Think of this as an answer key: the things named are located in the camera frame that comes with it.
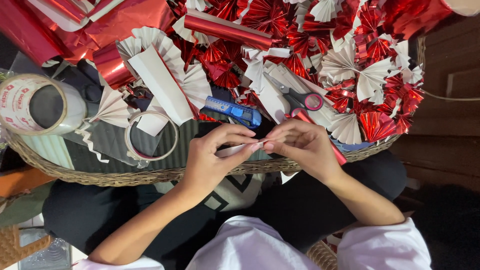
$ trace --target forearm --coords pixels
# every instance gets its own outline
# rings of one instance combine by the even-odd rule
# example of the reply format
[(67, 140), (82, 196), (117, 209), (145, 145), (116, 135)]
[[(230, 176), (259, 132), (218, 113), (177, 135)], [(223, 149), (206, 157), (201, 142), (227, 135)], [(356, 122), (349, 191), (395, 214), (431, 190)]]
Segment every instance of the forearm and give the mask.
[(156, 202), (107, 237), (88, 257), (108, 265), (125, 265), (142, 256), (160, 231), (174, 218), (195, 206), (178, 184)]
[(363, 225), (392, 225), (405, 221), (392, 202), (346, 173), (326, 185)]

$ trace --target person's left hand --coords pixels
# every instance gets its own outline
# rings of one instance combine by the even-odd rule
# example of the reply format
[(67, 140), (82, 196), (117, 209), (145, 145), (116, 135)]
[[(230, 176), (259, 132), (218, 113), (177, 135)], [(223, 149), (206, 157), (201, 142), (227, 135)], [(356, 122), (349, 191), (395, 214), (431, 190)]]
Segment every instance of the person's left hand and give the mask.
[(215, 156), (217, 148), (224, 144), (253, 144), (255, 132), (239, 124), (222, 124), (202, 138), (190, 141), (185, 175), (177, 185), (189, 194), (192, 203), (202, 201), (222, 181), (229, 171), (246, 161), (260, 148), (248, 145), (240, 152), (225, 158)]

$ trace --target scissors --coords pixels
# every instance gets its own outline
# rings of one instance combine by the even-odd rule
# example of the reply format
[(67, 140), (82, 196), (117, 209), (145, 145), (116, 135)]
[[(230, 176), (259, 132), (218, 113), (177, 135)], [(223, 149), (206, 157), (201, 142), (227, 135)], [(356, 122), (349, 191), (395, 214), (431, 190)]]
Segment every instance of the scissors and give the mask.
[[(274, 77), (270, 76), (267, 72), (264, 72), (265, 77), (278, 89), (282, 92), (283, 97), (288, 101), (290, 104), (290, 112), (288, 113), (291, 117), (297, 115), (300, 111), (307, 113), (307, 110), (316, 111), (319, 110), (323, 104), (324, 100), (322, 96), (317, 93), (307, 93), (307, 94), (300, 94), (294, 89), (287, 87), (286, 85), (282, 84)], [(307, 102), (307, 100), (315, 101), (315, 105), (312, 105), (312, 102)]]

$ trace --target white shirt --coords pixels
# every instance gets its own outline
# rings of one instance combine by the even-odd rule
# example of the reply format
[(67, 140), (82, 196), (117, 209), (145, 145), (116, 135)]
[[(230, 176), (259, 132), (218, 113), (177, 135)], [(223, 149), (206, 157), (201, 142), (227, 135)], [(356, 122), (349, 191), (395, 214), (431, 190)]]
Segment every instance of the white shirt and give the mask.
[[(361, 227), (344, 234), (338, 245), (339, 270), (424, 270), (430, 255), (420, 232), (408, 218), (391, 226)], [(82, 260), (73, 270), (163, 270), (149, 258), (122, 266)], [(186, 270), (321, 270), (307, 256), (284, 242), (260, 219), (236, 216), (199, 249)]]

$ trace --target person's right hand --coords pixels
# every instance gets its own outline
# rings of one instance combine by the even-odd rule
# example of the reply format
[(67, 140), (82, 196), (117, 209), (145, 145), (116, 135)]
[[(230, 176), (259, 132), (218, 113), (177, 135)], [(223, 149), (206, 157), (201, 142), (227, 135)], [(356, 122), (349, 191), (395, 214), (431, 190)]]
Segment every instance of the person's right hand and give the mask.
[(262, 148), (287, 157), (300, 165), (309, 175), (324, 184), (342, 177), (324, 127), (305, 121), (289, 119), (277, 126), (265, 137), (268, 142)]

